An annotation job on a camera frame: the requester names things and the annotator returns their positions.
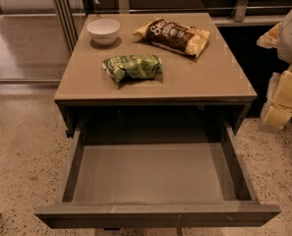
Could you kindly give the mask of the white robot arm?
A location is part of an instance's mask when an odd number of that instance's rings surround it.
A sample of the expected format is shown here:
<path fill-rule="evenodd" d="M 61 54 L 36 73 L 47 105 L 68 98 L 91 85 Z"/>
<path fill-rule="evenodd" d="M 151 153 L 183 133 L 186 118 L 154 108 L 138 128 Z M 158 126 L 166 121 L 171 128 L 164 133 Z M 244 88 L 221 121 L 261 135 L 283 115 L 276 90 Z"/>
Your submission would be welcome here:
<path fill-rule="evenodd" d="M 278 58 L 289 64 L 281 74 L 272 74 L 261 112 L 260 128 L 265 132 L 277 132 L 292 123 L 292 9 L 281 23 L 258 39 L 257 45 L 276 48 Z"/>

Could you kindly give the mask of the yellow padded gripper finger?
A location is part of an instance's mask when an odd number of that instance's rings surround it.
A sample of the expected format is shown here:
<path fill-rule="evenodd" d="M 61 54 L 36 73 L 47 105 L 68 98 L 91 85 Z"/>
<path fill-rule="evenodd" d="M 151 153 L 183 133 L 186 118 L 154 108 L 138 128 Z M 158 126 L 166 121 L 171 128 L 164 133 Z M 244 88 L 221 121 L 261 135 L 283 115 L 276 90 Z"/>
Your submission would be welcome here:
<path fill-rule="evenodd" d="M 273 129 L 282 129 L 292 118 L 292 65 L 282 74 L 272 74 L 261 118 Z"/>
<path fill-rule="evenodd" d="M 278 23 L 267 31 L 257 40 L 257 45 L 263 48 L 276 48 L 279 39 L 280 27 L 281 23 Z"/>

